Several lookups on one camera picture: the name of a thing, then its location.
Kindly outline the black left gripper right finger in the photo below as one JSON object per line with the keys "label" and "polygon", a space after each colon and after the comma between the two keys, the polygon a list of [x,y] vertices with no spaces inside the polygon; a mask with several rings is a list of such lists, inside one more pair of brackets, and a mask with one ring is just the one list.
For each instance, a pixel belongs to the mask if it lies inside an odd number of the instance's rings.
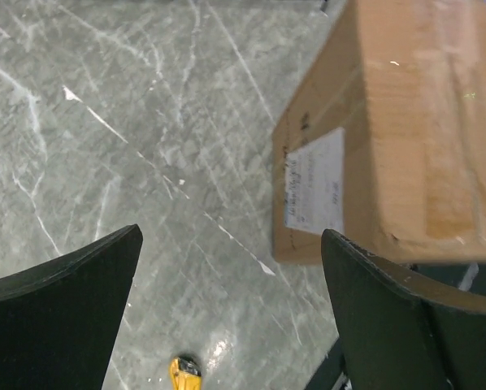
{"label": "black left gripper right finger", "polygon": [[334,230],[323,270],[354,389],[486,389],[486,297],[360,248]]}

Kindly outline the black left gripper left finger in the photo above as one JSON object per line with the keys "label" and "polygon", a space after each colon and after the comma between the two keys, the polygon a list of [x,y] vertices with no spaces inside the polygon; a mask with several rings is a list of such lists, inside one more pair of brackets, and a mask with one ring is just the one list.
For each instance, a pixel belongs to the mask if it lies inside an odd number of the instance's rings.
{"label": "black left gripper left finger", "polygon": [[128,225],[0,279],[0,389],[99,389],[143,235]]}

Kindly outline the brown cardboard express box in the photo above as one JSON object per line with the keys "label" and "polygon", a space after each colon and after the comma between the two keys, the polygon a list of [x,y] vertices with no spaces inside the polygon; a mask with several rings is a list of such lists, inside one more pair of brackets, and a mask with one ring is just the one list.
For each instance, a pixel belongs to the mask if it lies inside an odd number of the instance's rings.
{"label": "brown cardboard express box", "polygon": [[277,262],[486,262],[486,2],[348,1],[272,140]]}

